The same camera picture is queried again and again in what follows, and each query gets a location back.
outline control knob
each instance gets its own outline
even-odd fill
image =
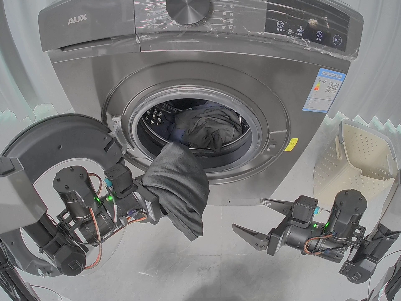
[[[167,0],[168,15],[178,23],[194,24],[207,16],[210,0]]]

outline white laundry basket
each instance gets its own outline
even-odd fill
[[[356,189],[367,200],[394,182],[394,148],[387,136],[349,119],[319,155],[313,172],[313,194],[320,204],[332,205],[336,194]]]

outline white curtain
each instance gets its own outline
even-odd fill
[[[2,48],[5,45],[2,35],[0,148],[33,121],[72,111],[39,39],[38,13],[53,1],[3,0],[16,52],[10,55],[9,50]],[[401,134],[401,0],[341,1],[363,15],[364,28],[358,58],[351,64],[328,117],[334,118],[341,112],[367,124],[387,126],[389,133],[398,136]],[[13,56],[20,59],[22,68],[18,73],[25,71],[25,79],[15,73],[15,65],[10,67]]]

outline yellow warning sticker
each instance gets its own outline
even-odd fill
[[[288,146],[285,148],[284,151],[291,152],[297,143],[298,143],[298,138],[291,138]]]

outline qr code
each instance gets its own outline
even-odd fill
[[[340,83],[329,82],[328,87],[326,88],[326,93],[337,93],[337,89],[340,86]]]

